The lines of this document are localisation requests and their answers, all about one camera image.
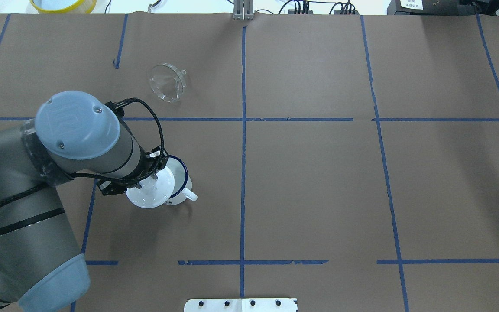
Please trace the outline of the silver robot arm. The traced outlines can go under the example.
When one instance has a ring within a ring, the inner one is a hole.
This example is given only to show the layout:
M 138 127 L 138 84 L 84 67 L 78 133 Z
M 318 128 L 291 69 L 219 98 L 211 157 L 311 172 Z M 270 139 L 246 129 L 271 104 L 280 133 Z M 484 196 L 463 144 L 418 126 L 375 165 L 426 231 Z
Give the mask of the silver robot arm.
M 158 116 L 130 97 L 62 91 L 0 131 L 0 309 L 57 312 L 91 286 L 57 186 L 95 179 L 103 195 L 155 178 L 168 161 Z

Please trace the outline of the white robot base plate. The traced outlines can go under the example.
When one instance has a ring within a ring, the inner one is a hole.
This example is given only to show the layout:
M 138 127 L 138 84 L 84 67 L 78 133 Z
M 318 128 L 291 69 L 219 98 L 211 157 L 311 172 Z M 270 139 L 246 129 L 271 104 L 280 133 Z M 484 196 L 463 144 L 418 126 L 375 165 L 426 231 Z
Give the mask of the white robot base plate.
M 297 312 L 293 298 L 208 298 L 189 299 L 184 312 Z

